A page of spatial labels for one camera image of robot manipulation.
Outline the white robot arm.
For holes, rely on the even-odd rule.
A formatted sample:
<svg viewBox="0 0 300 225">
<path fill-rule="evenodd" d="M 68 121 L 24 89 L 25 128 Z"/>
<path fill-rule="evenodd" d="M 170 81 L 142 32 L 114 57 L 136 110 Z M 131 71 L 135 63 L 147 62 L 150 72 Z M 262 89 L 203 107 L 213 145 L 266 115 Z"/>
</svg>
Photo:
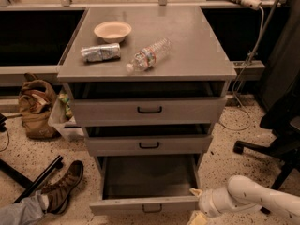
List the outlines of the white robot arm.
<svg viewBox="0 0 300 225">
<path fill-rule="evenodd" d="M 243 175 L 231 176 L 223 187 L 207 190 L 191 188 L 189 191 L 198 199 L 198 208 L 207 218 L 266 208 L 294 225 L 300 225 L 298 196 L 261 186 Z"/>
</svg>

